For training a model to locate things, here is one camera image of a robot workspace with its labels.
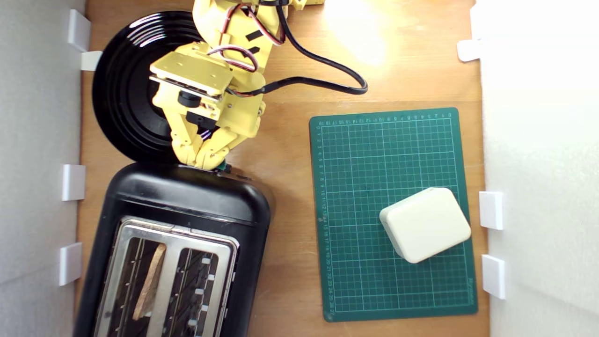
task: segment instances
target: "black plate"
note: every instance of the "black plate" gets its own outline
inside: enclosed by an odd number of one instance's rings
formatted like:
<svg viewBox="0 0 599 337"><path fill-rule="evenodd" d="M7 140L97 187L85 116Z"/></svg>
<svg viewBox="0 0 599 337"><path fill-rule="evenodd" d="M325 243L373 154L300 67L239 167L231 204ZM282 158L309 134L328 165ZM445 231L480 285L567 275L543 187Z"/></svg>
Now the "black plate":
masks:
<svg viewBox="0 0 599 337"><path fill-rule="evenodd" d="M104 49L93 77L93 109L108 140L132 160L179 162L164 113L152 104L158 84L149 79L150 64L200 40L190 12L165 11L131 23Z"/></svg>

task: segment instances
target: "white wall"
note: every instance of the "white wall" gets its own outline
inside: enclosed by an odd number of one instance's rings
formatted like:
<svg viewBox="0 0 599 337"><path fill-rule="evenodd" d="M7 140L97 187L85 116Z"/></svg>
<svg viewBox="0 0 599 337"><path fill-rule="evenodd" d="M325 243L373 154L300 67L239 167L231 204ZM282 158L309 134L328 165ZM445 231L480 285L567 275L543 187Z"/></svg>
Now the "white wall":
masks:
<svg viewBox="0 0 599 337"><path fill-rule="evenodd" d="M74 287L58 287L59 248L77 204L60 200L78 164L80 53L66 42L84 0L0 5L0 336L70 336Z"/></svg>
<svg viewBox="0 0 599 337"><path fill-rule="evenodd" d="M491 336L599 336L596 2L479 3L486 188L505 195Z"/></svg>

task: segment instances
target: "wooden surface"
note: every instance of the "wooden surface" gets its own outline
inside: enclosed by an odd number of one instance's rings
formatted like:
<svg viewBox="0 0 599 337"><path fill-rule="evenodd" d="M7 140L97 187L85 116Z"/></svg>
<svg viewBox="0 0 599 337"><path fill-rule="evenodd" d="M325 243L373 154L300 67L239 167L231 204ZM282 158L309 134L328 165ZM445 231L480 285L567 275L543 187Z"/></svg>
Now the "wooden surface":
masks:
<svg viewBox="0 0 599 337"><path fill-rule="evenodd" d="M480 228L483 189L480 77L477 62L463 64L456 42L470 37L474 0L327 0L291 13L292 31L309 50L361 73L370 91L360 97L290 86L268 94L257 138L236 148L228 161L269 184L277 215L256 292L249 336L488 336L488 296L481 289ZM122 27L160 10L190 10L191 0L88 0L91 50L101 50ZM350 84L342 73L306 59L291 45L276 48L267 81L303 75ZM81 161L87 166L86 199L80 203L78 239L84 269L112 176L130 163L100 131L90 96L92 74L83 75ZM460 317L326 323L322 318L308 120L316 115L455 106L460 111L468 201L473 228L479 313Z"/></svg>

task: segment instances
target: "white box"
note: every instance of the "white box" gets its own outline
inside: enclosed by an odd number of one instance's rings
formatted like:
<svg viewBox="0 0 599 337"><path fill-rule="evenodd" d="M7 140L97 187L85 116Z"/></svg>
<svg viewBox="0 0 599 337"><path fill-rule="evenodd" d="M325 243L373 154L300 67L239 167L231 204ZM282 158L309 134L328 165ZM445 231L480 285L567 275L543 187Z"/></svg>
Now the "white box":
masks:
<svg viewBox="0 0 599 337"><path fill-rule="evenodd" d="M468 221L451 190L427 188L380 213L397 254L418 263L463 241L471 234Z"/></svg>
<svg viewBox="0 0 599 337"><path fill-rule="evenodd" d="M62 201L85 199L85 165L62 167Z"/></svg>
<svg viewBox="0 0 599 337"><path fill-rule="evenodd" d="M87 20L77 10L71 10L69 13L69 31L68 42L81 52L86 52L89 48L92 23Z"/></svg>
<svg viewBox="0 0 599 337"><path fill-rule="evenodd" d="M480 225L495 230L503 230L503 194L500 192L479 192Z"/></svg>
<svg viewBox="0 0 599 337"><path fill-rule="evenodd" d="M67 285L81 277L83 268L83 245L81 242L60 249L58 285Z"/></svg>

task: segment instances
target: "grid lines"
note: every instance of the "grid lines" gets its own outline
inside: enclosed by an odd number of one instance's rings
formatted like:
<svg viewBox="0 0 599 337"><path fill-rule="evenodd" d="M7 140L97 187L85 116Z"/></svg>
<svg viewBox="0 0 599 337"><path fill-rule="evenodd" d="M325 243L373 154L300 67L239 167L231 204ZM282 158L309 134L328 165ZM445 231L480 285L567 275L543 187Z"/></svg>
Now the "grid lines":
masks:
<svg viewBox="0 0 599 337"><path fill-rule="evenodd" d="M451 189L468 218L457 111L324 116L310 129L325 319L476 312L470 240L410 264L379 221L431 186Z"/></svg>

